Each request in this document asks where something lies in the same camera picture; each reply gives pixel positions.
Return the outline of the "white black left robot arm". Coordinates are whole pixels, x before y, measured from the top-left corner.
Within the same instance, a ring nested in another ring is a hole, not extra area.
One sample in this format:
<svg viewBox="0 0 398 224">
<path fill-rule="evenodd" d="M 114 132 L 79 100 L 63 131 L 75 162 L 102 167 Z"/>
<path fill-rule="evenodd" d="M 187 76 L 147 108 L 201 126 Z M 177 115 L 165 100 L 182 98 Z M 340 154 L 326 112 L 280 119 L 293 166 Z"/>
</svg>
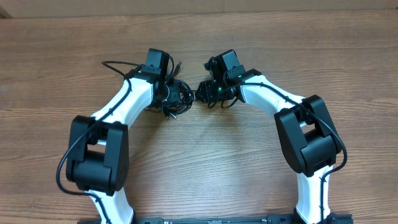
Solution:
<svg viewBox="0 0 398 224">
<path fill-rule="evenodd" d="M 124 191 L 128 132 L 143 110 L 160 108 L 173 92 L 167 84 L 174 74 L 174 60 L 167 52 L 149 49 L 145 63 L 133 67 L 120 73 L 123 85 L 103 108 L 73 119 L 68 149 L 55 174 L 62 192 L 92 199 L 98 223 L 134 222 L 134 209 Z"/>
</svg>

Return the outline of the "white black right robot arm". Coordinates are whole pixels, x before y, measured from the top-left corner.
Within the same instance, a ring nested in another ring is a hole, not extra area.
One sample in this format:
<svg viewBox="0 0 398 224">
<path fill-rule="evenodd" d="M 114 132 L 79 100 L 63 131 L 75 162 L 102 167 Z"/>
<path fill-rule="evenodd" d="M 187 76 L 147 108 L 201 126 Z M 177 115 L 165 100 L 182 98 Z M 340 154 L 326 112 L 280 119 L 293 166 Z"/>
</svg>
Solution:
<svg viewBox="0 0 398 224">
<path fill-rule="evenodd" d="M 293 213 L 269 214 L 263 223 L 352 223 L 352 215 L 332 213 L 328 205 L 330 175 L 348 157 L 323 99 L 291 94 L 260 71 L 246 70 L 233 49 L 211 57 L 204 68 L 211 78 L 200 83 L 195 98 L 209 108 L 242 101 L 273 116 L 284 158 L 297 174 Z"/>
</svg>

